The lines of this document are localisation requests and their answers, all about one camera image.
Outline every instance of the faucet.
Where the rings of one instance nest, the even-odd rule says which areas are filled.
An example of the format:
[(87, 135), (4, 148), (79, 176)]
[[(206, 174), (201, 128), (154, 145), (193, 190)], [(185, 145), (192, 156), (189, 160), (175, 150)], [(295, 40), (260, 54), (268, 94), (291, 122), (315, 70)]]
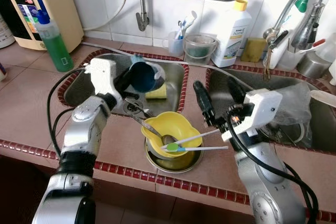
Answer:
[[(268, 28), (264, 32), (263, 37), (266, 39), (266, 42), (269, 46), (276, 41), (280, 27), (282, 23), (284, 23), (285, 18), (287, 17), (295, 1), (296, 0), (289, 0), (274, 27)], [(314, 3), (310, 14), (306, 15), (303, 19), (291, 42), (291, 45), (294, 48), (299, 50), (306, 50), (312, 47), (313, 43), (315, 42), (317, 28), (319, 26), (318, 21), (324, 8), (324, 4), (322, 2), (323, 0), (319, 0), (318, 3)]]
[(149, 24), (149, 18), (147, 17), (146, 12), (146, 0), (140, 0), (141, 5), (141, 14), (136, 13), (137, 21), (138, 21), (138, 27), (140, 31), (145, 31), (146, 26)]

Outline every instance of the drain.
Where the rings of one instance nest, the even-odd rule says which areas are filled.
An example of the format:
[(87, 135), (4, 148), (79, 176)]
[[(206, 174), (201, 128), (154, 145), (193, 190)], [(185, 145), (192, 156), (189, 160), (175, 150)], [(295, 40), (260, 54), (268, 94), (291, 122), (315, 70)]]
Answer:
[[(137, 106), (139, 106), (140, 108), (143, 108), (142, 102), (140, 102), (140, 101), (133, 101), (133, 103), (136, 104)], [(124, 103), (123, 109), (124, 109), (124, 112), (127, 113), (127, 114), (133, 114), (133, 115), (135, 115), (135, 114), (138, 114), (138, 113), (141, 112), (141, 110), (139, 110), (136, 106), (134, 106), (134, 105), (132, 105), (132, 104), (130, 104), (128, 102)]]

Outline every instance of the brown tile countertop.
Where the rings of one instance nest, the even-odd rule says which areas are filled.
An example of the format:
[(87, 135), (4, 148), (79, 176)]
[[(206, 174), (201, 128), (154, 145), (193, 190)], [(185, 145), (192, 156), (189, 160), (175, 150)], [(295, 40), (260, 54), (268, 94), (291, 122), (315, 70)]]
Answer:
[[(116, 49), (156, 55), (168, 55), (162, 48), (85, 38), (86, 42)], [(71, 56), (75, 67), (99, 48), (79, 46)], [(0, 154), (32, 163), (57, 167), (58, 161), (50, 143), (47, 127), (46, 100), (51, 87), (63, 75), (58, 73), (44, 51), (33, 51), (13, 44), (0, 49), (0, 62), (8, 77), (0, 82)], [(259, 67), (251, 62), (237, 65)], [(190, 66), (182, 114), (200, 132), (205, 128), (202, 113), (193, 90), (194, 80), (205, 83), (206, 69)], [(51, 101), (52, 120), (65, 107), (56, 96)], [(62, 145), (70, 113), (59, 122), (57, 141)], [(222, 145), (219, 134), (204, 137), (205, 146)], [(336, 156), (281, 145), (272, 145), (285, 162), (317, 194), (320, 219), (333, 221), (336, 212)], [(234, 160), (234, 151), (205, 152), (202, 161), (184, 174), (167, 174), (153, 167), (144, 151), (144, 137), (137, 122), (111, 116), (103, 132), (96, 163), (95, 177), (128, 186), (169, 194), (208, 205), (251, 214), (247, 191), (241, 183)], [(300, 189), (295, 191), (302, 198)]]

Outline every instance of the black cable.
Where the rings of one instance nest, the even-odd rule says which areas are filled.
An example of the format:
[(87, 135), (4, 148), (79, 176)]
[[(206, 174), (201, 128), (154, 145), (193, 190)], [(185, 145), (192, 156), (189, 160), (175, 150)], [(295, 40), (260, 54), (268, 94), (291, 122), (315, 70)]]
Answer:
[(58, 85), (60, 85), (66, 78), (68, 78), (73, 73), (81, 71), (81, 70), (84, 70), (84, 68), (78, 68), (78, 69), (75, 69), (75, 70), (72, 70), (72, 71), (68, 72), (65, 76), (63, 76), (61, 79), (59, 79), (56, 82), (56, 84), (52, 87), (52, 89), (50, 90), (49, 95), (48, 95), (48, 99), (47, 99), (48, 128), (49, 128), (49, 134), (50, 134), (50, 137), (51, 137), (51, 141), (52, 141), (52, 143), (54, 145), (54, 148), (55, 148), (55, 151), (56, 151), (56, 154), (58, 155), (58, 157), (61, 156), (61, 150), (60, 150), (60, 148), (57, 145), (56, 137), (54, 136), (54, 134), (53, 134), (53, 128), (51, 127), (51, 118), (50, 118), (50, 101), (51, 101), (51, 96), (52, 96), (53, 92), (57, 89)]
[(63, 110), (63, 111), (62, 111), (61, 113), (59, 113), (58, 116), (56, 117), (56, 119), (55, 119), (55, 121), (54, 121), (54, 125), (53, 125), (53, 127), (52, 127), (52, 133), (53, 133), (54, 136), (56, 136), (56, 128), (57, 128), (58, 121), (61, 119), (61, 117), (62, 117), (65, 113), (67, 113), (67, 112), (69, 112), (69, 111), (71, 111), (71, 110), (74, 110), (74, 108), (67, 109), (67, 110)]
[(317, 197), (314, 193), (314, 191), (305, 183), (303, 182), (302, 180), (288, 174), (288, 173), (285, 173), (284, 171), (282, 170), (278, 170), (272, 166), (269, 166), (267, 164), (265, 164), (264, 162), (262, 162), (261, 160), (259, 160), (256, 156), (254, 156), (246, 147), (245, 145), (240, 141), (240, 139), (238, 138), (234, 128), (233, 128), (233, 125), (232, 125), (232, 122), (231, 122), (231, 116), (232, 114), (229, 112), (228, 113), (228, 120), (227, 120), (227, 125), (228, 125), (228, 128), (231, 132), (231, 135), (232, 135), (232, 138), (233, 140), (237, 143), (237, 145), (239, 146), (239, 148), (246, 154), (246, 156), (248, 158), (250, 158), (253, 162), (255, 162), (257, 165), (261, 166), (262, 168), (278, 175), (278, 176), (281, 176), (283, 178), (286, 178), (296, 184), (298, 184), (301, 188), (304, 188), (306, 190), (307, 193), (309, 193), (310, 197), (311, 197), (311, 200), (312, 200), (312, 211), (310, 211), (310, 218), (308, 220), (308, 224), (313, 224), (313, 223), (316, 223), (316, 217), (317, 217), (317, 214), (319, 212), (319, 203), (318, 203), (318, 200), (317, 200)]
[[(297, 178), (299, 180), (302, 180), (300, 178), (299, 174), (291, 166), (289, 166), (285, 162), (284, 162), (284, 164), (285, 164), (286, 168), (295, 176), (295, 178)], [(312, 207), (311, 207), (310, 199), (309, 199), (309, 196), (308, 196), (308, 193), (307, 193), (306, 189), (304, 189), (303, 187), (301, 187), (301, 191), (302, 191), (302, 194), (303, 194), (303, 197), (304, 197), (304, 200), (306, 202), (306, 205), (307, 205), (307, 208), (308, 208), (309, 212), (312, 212)]]

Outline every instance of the green dish soap bottle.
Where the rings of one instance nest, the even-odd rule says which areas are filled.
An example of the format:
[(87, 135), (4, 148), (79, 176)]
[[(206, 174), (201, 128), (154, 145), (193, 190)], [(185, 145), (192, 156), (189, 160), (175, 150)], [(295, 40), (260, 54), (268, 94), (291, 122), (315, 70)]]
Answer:
[(67, 72), (71, 70), (74, 63), (64, 45), (56, 22), (50, 20), (49, 15), (42, 10), (38, 10), (37, 18), (36, 29), (46, 45), (57, 71)]

